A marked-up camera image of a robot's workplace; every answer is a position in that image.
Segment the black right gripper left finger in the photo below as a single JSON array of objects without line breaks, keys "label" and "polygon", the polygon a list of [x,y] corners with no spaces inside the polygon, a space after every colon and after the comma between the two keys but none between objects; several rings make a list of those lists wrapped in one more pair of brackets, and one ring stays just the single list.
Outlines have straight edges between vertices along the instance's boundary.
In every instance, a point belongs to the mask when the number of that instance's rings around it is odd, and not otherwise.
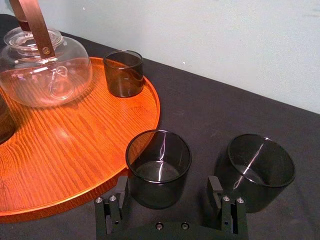
[{"label": "black right gripper left finger", "polygon": [[108,236],[107,216],[111,221],[111,233],[122,230],[124,206],[129,195],[128,177],[120,176],[115,186],[115,194],[104,199],[99,196],[94,200],[96,236]]}]

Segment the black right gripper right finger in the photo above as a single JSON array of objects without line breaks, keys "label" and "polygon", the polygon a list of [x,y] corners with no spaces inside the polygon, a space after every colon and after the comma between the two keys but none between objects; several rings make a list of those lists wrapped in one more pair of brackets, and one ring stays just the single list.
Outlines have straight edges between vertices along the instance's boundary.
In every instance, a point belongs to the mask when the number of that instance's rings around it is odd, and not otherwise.
[{"label": "black right gripper right finger", "polygon": [[212,208],[216,211],[220,227],[218,231],[224,236],[247,236],[245,200],[225,194],[218,177],[214,175],[207,178],[206,192]]}]

